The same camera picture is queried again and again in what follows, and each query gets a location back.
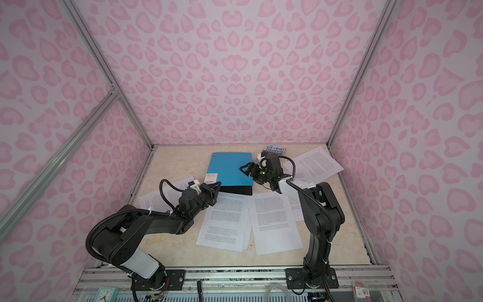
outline clock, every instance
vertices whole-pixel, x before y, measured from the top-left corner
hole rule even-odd
[[[115,302],[118,288],[99,288],[93,302]]]

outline beige tabletop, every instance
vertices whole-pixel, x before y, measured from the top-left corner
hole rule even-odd
[[[319,145],[316,144],[278,144],[286,148],[285,156],[295,158]],[[211,154],[213,152],[250,152],[253,160],[265,148],[264,145],[210,145],[210,146],[160,146],[157,148],[151,165],[146,173],[138,196],[159,188],[163,178],[171,182],[180,181],[191,175],[202,182],[205,178]],[[345,223],[336,233],[329,256],[330,264],[370,264],[362,243],[354,216],[349,208],[342,184],[337,175],[325,180],[330,184],[345,215]],[[254,184],[254,193],[268,192]],[[139,207],[136,198],[134,206]],[[196,245],[199,229],[205,211],[195,217],[194,225],[183,235],[149,234],[140,247],[159,260],[165,266],[265,266],[265,265],[301,265],[309,247],[310,233],[303,221],[297,222],[302,238],[303,249],[257,256],[253,232],[250,234],[248,249],[234,252],[212,247]]]

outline black marker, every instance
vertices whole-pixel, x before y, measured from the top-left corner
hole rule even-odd
[[[203,293],[201,292],[201,280],[198,280],[196,286],[198,287],[198,300],[199,302],[203,302]]]

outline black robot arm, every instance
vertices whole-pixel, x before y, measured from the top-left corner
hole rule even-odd
[[[305,225],[311,233],[309,250],[303,262],[304,282],[313,288],[323,286],[330,295],[328,282],[334,282],[329,275],[335,276],[335,272],[330,273],[328,256],[332,239],[345,221],[334,192],[325,182],[314,185],[294,179],[295,164],[287,157],[281,158],[292,163],[292,175],[283,172],[277,154],[263,151],[258,158],[259,163],[247,163],[240,167],[240,171],[258,184],[269,183],[272,191],[299,197]]]
[[[132,274],[133,283],[142,283],[146,289],[165,289],[168,284],[165,267],[138,246],[146,234],[184,234],[199,212],[215,205],[220,182],[210,185],[190,182],[189,185],[172,213],[125,205],[103,219],[86,238],[85,247],[89,254]]]

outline pink leopard print wall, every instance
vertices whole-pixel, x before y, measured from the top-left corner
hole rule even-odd
[[[0,300],[68,300],[92,227],[124,205],[147,149],[116,103],[0,246]]]
[[[56,0],[0,3],[0,216],[107,94]]]
[[[78,0],[159,144],[325,142],[385,0]]]
[[[404,0],[334,147],[406,302],[483,300],[483,2]]]

